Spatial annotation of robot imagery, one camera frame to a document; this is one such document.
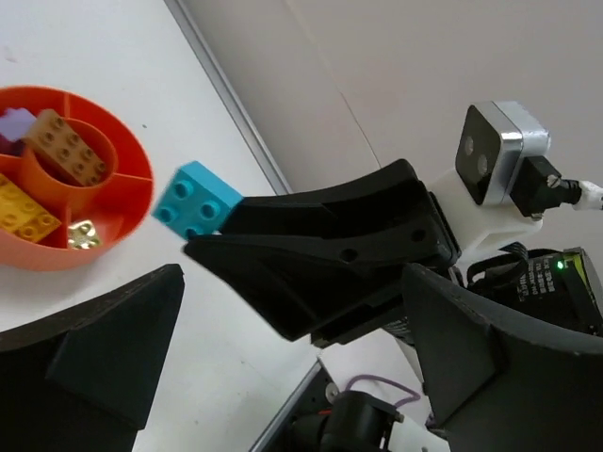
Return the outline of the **yellow orange long lego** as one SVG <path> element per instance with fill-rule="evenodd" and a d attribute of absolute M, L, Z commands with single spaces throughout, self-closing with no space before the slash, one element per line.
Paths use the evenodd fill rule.
<path fill-rule="evenodd" d="M 1 229 L 30 242 L 38 243 L 55 231 L 61 221 L 1 175 Z"/>

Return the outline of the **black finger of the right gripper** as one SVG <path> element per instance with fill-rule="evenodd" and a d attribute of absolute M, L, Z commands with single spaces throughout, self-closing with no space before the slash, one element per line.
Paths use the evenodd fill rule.
<path fill-rule="evenodd" d="M 321 348 L 401 321 L 407 264 L 452 264 L 452 245 L 441 233 L 211 235 L 188 242 L 184 253 L 230 285 L 282 337 L 311 335 Z"/>
<path fill-rule="evenodd" d="M 433 218 L 454 264 L 460 248 L 434 195 L 409 161 L 399 159 L 353 181 L 313 191 L 245 197 L 220 227 L 222 234 L 360 237 Z"/>

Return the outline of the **aluminium rail right side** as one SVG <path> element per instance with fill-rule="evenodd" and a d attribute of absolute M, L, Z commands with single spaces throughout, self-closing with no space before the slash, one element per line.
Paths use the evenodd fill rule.
<path fill-rule="evenodd" d="M 182 0 L 165 0 L 164 3 L 177 22 L 189 47 L 203 67 L 214 90 L 220 97 L 238 132 L 268 179 L 272 189 L 278 195 L 291 193 L 290 184 L 280 170 L 265 140 L 261 137 L 244 104 L 239 99 L 218 59 L 212 52 L 201 28 L 197 25 L 192 13 L 188 10 L 186 2 Z"/>

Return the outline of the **brown lego brick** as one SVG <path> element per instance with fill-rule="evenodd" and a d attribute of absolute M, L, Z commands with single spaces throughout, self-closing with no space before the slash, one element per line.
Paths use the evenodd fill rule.
<path fill-rule="evenodd" d="M 97 186 L 106 176 L 106 163 L 54 109 L 44 109 L 22 141 L 68 184 Z"/>

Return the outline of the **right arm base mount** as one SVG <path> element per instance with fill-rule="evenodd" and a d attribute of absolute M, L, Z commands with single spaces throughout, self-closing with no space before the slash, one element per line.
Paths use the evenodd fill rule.
<path fill-rule="evenodd" d="M 252 451 L 448 451 L 448 443 L 372 395 L 341 392 L 313 364 Z"/>

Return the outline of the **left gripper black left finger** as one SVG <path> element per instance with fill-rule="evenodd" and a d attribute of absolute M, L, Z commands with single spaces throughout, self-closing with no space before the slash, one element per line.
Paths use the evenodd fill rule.
<path fill-rule="evenodd" d="M 4 451 L 130 451 L 184 295 L 177 264 L 1 334 Z"/>

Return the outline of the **teal small lego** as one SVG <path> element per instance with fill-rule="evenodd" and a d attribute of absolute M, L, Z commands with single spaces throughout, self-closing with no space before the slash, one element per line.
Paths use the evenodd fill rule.
<path fill-rule="evenodd" d="M 180 167 L 153 217 L 185 240 L 217 232 L 243 196 L 198 161 Z"/>

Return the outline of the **orange round divided container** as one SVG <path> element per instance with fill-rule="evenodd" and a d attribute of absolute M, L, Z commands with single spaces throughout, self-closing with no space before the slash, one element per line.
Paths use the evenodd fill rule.
<path fill-rule="evenodd" d="M 147 154 L 134 134 L 114 115 L 94 102 L 68 91 L 12 86 L 1 90 L 1 111 L 26 108 L 38 117 L 54 109 L 106 163 L 106 176 L 97 186 L 68 184 L 22 139 L 20 155 L 2 154 L 1 175 L 61 221 L 38 243 L 27 242 L 1 229 L 1 262 L 7 266 L 58 271 L 83 266 L 99 258 L 133 233 L 146 217 L 154 191 Z M 91 250 L 67 246 L 68 227 L 91 220 L 103 244 Z"/>

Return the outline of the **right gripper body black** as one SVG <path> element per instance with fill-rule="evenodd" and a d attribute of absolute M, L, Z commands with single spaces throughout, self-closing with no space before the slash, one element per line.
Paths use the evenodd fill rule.
<path fill-rule="evenodd" d="M 582 247 L 529 250 L 513 242 L 470 265 L 465 288 L 550 324 L 602 335 L 602 283 Z"/>

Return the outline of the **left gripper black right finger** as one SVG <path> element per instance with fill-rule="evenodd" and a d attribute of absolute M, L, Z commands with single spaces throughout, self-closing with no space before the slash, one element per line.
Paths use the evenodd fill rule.
<path fill-rule="evenodd" d="M 453 451 L 599 451 L 602 340 L 473 294 L 424 266 L 401 293 Z"/>

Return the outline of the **light purple lego brick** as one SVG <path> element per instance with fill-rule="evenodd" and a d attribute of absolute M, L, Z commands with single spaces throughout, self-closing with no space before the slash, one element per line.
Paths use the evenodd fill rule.
<path fill-rule="evenodd" d="M 26 108 L 6 108 L 1 114 L 0 133 L 6 140 L 14 142 L 21 139 L 36 121 Z"/>

